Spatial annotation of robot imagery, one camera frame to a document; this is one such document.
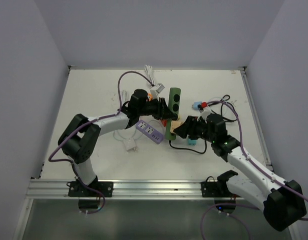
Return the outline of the red cube socket adapter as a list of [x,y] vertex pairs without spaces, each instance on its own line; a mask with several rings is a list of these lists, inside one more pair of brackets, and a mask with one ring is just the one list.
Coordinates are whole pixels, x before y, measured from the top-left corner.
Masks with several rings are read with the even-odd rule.
[[161,120],[161,123],[162,123],[162,125],[163,125],[164,127],[167,126],[167,120],[166,120],[166,119]]

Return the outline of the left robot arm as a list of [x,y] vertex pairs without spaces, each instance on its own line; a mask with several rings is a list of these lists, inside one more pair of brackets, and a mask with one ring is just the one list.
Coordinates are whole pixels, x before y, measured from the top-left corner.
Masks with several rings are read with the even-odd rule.
[[109,197],[107,186],[98,181],[90,157],[98,137],[116,130],[134,126],[141,116],[152,116],[156,120],[178,118],[180,94],[149,100],[143,89],[137,89],[129,101],[116,114],[95,119],[82,114],[73,117],[58,140],[58,146],[68,157],[76,180],[69,182],[70,197]]

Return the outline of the dark teal charger plug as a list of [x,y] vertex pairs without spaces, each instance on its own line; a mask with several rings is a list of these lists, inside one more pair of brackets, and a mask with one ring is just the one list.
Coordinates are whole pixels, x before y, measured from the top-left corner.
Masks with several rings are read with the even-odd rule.
[[187,144],[189,146],[195,146],[197,144],[197,140],[196,139],[191,139],[191,138],[188,138],[187,139]]

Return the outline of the white charger plug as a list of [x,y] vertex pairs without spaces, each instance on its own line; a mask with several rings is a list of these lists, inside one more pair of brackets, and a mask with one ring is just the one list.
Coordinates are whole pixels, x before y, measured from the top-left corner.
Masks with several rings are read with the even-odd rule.
[[138,150],[138,147],[133,138],[128,138],[123,140],[123,144],[126,152],[131,152],[131,151],[136,152]]

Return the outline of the light blue charger plug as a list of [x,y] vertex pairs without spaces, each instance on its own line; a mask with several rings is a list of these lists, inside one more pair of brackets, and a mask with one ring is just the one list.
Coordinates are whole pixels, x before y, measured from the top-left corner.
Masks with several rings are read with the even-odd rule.
[[201,109],[201,104],[202,104],[201,101],[196,101],[196,102],[193,103],[192,108],[193,108],[194,110],[198,111],[198,110]]

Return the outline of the green power strip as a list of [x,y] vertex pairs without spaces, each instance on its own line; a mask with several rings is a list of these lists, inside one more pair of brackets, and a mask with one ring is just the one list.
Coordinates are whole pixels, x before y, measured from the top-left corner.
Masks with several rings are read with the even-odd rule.
[[[168,101],[168,108],[176,114],[176,120],[178,119],[179,114],[179,105],[180,105],[180,95],[181,89],[177,87],[171,87],[169,91],[169,101]],[[171,122],[172,119],[168,119],[166,123],[165,129],[165,138],[168,141],[173,141],[176,139],[176,135],[171,132]]]

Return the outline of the orange power strip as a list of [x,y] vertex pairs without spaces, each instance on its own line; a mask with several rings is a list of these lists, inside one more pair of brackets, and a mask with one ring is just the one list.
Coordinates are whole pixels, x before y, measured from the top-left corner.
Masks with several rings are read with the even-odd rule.
[[150,93],[147,94],[148,101],[152,100],[152,95]]

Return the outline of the beige cube adapter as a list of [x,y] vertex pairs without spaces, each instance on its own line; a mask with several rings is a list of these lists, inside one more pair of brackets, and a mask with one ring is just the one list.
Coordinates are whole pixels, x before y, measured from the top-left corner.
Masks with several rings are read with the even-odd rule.
[[171,124],[170,124],[170,132],[172,134],[175,134],[174,130],[178,127],[180,127],[183,124],[182,121],[178,121],[178,120],[172,120]]

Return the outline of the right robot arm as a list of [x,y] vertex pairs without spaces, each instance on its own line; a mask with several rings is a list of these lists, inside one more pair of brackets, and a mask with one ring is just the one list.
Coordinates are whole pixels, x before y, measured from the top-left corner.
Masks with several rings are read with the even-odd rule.
[[221,196],[233,193],[249,201],[279,232],[304,219],[306,207],[301,186],[294,180],[286,181],[256,161],[241,142],[228,134],[221,115],[212,113],[207,119],[188,116],[173,133],[183,139],[210,142],[217,156],[246,176],[247,179],[242,179],[234,175],[219,181],[216,189]]

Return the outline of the purple power strip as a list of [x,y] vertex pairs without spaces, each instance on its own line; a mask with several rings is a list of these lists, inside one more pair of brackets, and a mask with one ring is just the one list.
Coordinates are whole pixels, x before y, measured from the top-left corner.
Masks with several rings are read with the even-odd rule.
[[156,144],[160,144],[164,140],[164,135],[161,132],[159,132],[143,120],[139,120],[136,123],[135,127],[138,131],[140,131],[143,135],[145,135],[147,138],[149,138]]

